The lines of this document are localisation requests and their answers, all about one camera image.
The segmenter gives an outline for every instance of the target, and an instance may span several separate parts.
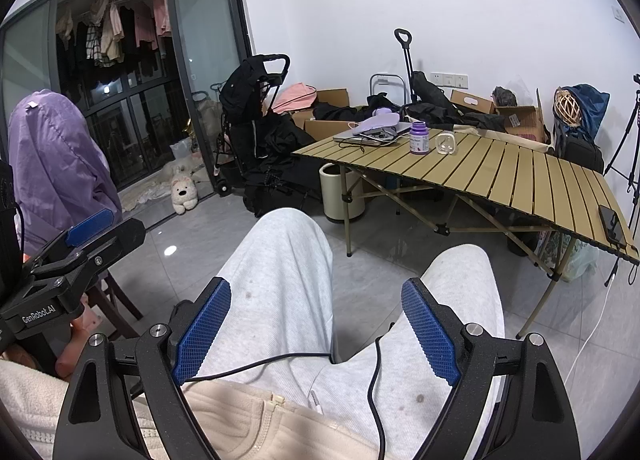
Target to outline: pink shirt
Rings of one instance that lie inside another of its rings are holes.
[[[166,0],[153,0],[154,17],[156,18],[156,34],[159,36],[167,35],[171,32],[169,24],[169,13],[166,7]]]
[[[151,43],[153,50],[157,50],[158,40],[156,39],[156,29],[151,17],[151,10],[142,1],[133,3],[131,9],[134,13],[134,24],[136,26],[136,45],[140,46],[141,41],[147,41]]]

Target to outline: woven basket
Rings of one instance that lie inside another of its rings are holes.
[[[575,97],[567,90],[558,88],[554,96],[554,113],[566,125],[578,127],[582,122],[582,112]]]

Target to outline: folding table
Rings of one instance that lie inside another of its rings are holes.
[[[431,129],[430,139],[438,133],[438,129]],[[638,249],[625,218],[601,174],[514,143],[464,133],[455,133],[454,136],[457,149],[452,155],[434,151],[433,143],[430,144],[431,151],[428,154],[412,154],[409,152],[407,138],[401,138],[384,147],[347,145],[327,138],[296,151],[296,154],[334,162],[340,167],[347,256],[351,256],[348,208],[354,197],[352,191],[355,186],[354,184],[347,188],[348,169],[378,190],[364,193],[363,197],[386,195],[438,234],[448,236],[450,233],[504,233],[526,252],[531,261],[547,273],[550,282],[538,305],[517,334],[518,338],[525,334],[554,286],[562,278],[578,239],[634,265],[639,264]],[[386,189],[367,175],[370,170],[413,179],[422,184]],[[400,197],[402,193],[431,188],[454,193],[452,202],[441,220],[431,220],[423,216]],[[508,207],[528,215],[535,220],[535,224],[506,227],[479,205],[478,199],[495,204],[496,207]],[[468,204],[485,217],[492,227],[450,225],[457,201]],[[616,247],[608,242],[600,220],[599,205],[617,212],[627,243],[625,248]],[[514,234],[544,231],[548,233],[543,247],[548,243],[552,231],[571,236],[564,253],[559,250],[554,268],[548,267],[540,259],[543,248],[536,254]]]

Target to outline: purple jacket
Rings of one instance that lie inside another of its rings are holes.
[[[105,207],[114,212],[114,223],[122,221],[104,154],[65,96],[42,90],[18,103],[9,120],[9,164],[24,214],[26,254]]]

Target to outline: blue gripper pad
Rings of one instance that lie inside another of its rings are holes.
[[[173,371],[178,386],[196,376],[231,307],[231,287],[222,279],[177,346]]]
[[[450,386],[460,378],[453,343],[411,281],[402,285],[402,310],[427,356],[431,369]]]
[[[69,229],[66,233],[65,244],[71,249],[80,247],[92,237],[111,227],[112,223],[113,213],[108,209],[103,209]]]

